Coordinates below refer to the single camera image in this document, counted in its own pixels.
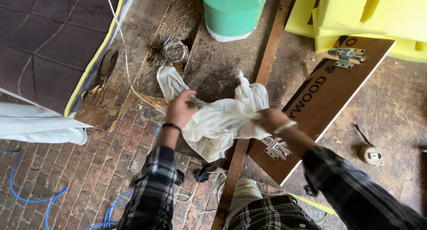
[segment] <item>scissors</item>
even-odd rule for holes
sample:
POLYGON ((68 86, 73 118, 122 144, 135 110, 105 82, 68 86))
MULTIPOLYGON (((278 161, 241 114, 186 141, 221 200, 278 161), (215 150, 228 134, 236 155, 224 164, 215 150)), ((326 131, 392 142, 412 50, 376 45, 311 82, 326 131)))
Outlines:
POLYGON ((93 87, 93 89, 82 92, 81 98, 83 102, 86 102, 89 97, 96 96, 95 102, 93 103, 93 105, 97 106, 102 104, 104 100, 104 95, 105 95, 104 88, 108 82, 111 72, 116 66, 118 56, 119 56, 118 51, 116 51, 115 53, 113 53, 112 49, 107 51, 107 53, 105 54, 101 62, 101 67, 99 69, 99 72, 94 77, 94 80, 92 82, 91 87, 93 87))

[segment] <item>hand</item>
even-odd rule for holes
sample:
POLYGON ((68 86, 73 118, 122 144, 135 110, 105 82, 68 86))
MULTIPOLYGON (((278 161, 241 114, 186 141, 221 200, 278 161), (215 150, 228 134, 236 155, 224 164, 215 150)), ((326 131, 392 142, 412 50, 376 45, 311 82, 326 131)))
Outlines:
POLYGON ((276 129, 290 121, 285 113, 273 108, 260 110, 259 113, 261 113, 262 118, 253 120, 253 122, 272 135, 276 129))
POLYGON ((167 107, 166 123, 173 123, 181 129, 184 128, 185 124, 197 112, 197 108, 187 107, 187 102, 192 102, 189 96, 196 93, 193 90, 184 90, 175 97, 167 107))

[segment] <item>black wire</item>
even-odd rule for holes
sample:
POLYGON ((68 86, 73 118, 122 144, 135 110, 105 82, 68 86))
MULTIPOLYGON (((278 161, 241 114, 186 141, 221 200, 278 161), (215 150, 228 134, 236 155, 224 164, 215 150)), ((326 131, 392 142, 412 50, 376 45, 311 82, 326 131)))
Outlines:
POLYGON ((355 127, 356 127, 356 129, 360 132, 360 134, 362 135, 362 137, 363 137, 363 139, 366 141, 366 143, 369 145, 369 146, 371 146, 371 147, 374 147, 374 145, 372 145, 372 143, 370 143, 369 141, 368 141, 368 139, 366 138, 366 136, 360 131, 360 129, 359 129, 359 127, 357 126, 357 124, 353 124, 355 127))

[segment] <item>blue wire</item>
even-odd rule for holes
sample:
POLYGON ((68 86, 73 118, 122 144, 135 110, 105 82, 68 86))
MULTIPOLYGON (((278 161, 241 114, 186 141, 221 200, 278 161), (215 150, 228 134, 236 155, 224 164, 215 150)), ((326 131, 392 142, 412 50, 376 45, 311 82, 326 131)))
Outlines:
MULTIPOLYGON (((22 153, 21 153, 21 152, 19 152, 19 151, 0 151, 0 153, 19 153, 18 158, 16 159, 15 163, 13 164, 12 171, 10 172, 10 178, 9 178, 9 187, 10 187, 10 190, 12 191, 12 194, 13 194, 16 198, 18 198, 19 200, 22 200, 22 201, 24 201, 24 202, 29 202, 29 203, 39 203, 39 202, 45 202, 45 201, 49 201, 49 200, 52 200, 52 199, 53 199, 53 200, 51 201, 51 203, 49 204, 49 207, 47 208, 46 216, 45 216, 45 218, 44 218, 44 224, 45 224, 45 226, 46 226, 46 229, 47 229, 47 230, 50 230, 50 228, 49 228, 49 226, 48 226, 48 224, 47 224, 47 220, 48 220, 48 217, 49 217, 50 209, 51 209, 51 207, 52 207, 53 203, 55 202, 56 198, 57 198, 57 197, 59 197, 59 195, 61 195, 61 194, 63 194, 64 192, 66 192, 66 191, 67 191, 67 189, 68 189, 68 187, 64 187, 64 188, 63 188, 63 189, 62 189, 58 194, 56 194, 55 196, 50 197, 50 198, 48 198, 48 199, 44 199, 44 200, 27 200, 27 199, 23 199, 23 198, 21 198, 21 197, 20 197, 20 196, 18 196, 18 194, 16 194, 16 192, 13 190, 13 186, 12 186, 12 179, 13 179, 13 172, 15 171, 15 167, 16 167, 16 165, 18 164, 19 158, 21 157, 22 153)), ((125 193, 125 194, 123 194, 123 195, 119 196, 118 198, 116 198, 114 201, 116 201, 116 200, 117 200, 117 199, 119 199, 120 197, 125 196, 125 195, 127 195, 127 194, 130 194, 130 193, 132 193, 132 192, 133 192, 133 191, 130 191, 130 192, 128 192, 128 193, 125 193)), ((112 205, 112 206, 110 207, 109 211, 106 213, 106 215, 105 215, 104 219, 106 219, 106 218, 107 218, 108 213, 109 213, 110 211, 112 211, 112 209, 113 209, 115 206, 117 206, 117 205, 119 205, 119 204, 123 204, 123 203, 127 203, 127 201, 126 201, 126 202, 120 202, 120 203, 117 203, 117 204, 112 205)), ((110 222, 110 221, 109 221, 109 222, 105 222, 105 220, 104 220, 104 223, 97 224, 97 225, 94 225, 94 226, 92 226, 92 227, 88 227, 88 228, 83 229, 83 230, 89 230, 89 229, 91 229, 91 228, 99 227, 99 226, 104 226, 104 227, 105 227, 105 225, 110 226, 111 224, 117 225, 117 223, 115 223, 115 222, 110 222)))
POLYGON ((105 214, 105 217, 104 217, 104 223, 106 223, 106 222, 107 222, 107 216, 109 215, 109 213, 113 210, 113 208, 114 208, 115 206, 120 205, 120 204, 126 204, 126 203, 128 203, 128 202, 129 202, 129 201, 124 201, 124 202, 119 202, 119 203, 117 203, 117 204, 112 205, 112 206, 110 207, 110 209, 108 209, 107 213, 105 214))
MULTIPOLYGON (((118 196, 118 197, 113 201, 113 203, 111 204, 111 206, 113 206, 113 205, 116 203, 116 201, 117 201, 117 200, 119 200, 119 198, 121 198, 121 197, 123 197, 123 196, 126 196, 127 194, 131 194, 131 193, 133 193, 133 191, 130 191, 130 192, 127 192, 127 193, 125 193, 125 194, 123 194, 123 195, 118 196)), ((110 221, 111 212, 109 212, 108 221, 110 221)))
POLYGON ((153 126, 153 130, 156 133, 157 137, 159 137, 159 134, 156 131, 156 128, 162 128, 162 126, 153 126))

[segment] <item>white cloth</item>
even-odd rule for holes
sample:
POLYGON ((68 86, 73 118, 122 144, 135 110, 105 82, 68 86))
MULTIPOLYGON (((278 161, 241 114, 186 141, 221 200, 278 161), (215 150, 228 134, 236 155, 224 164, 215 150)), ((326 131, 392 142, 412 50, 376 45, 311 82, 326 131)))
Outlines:
MULTIPOLYGON (((233 139, 262 139, 270 135, 250 121, 258 116, 256 111, 269 107, 267 90, 261 84, 249 84, 241 71, 239 79, 235 99, 207 104, 182 129, 188 145, 207 162, 224 157, 224 152, 233 145, 233 139)), ((157 81, 166 102, 189 89, 174 67, 160 67, 157 81)))
POLYGON ((0 139, 83 145, 86 127, 92 126, 42 107, 0 102, 0 139))

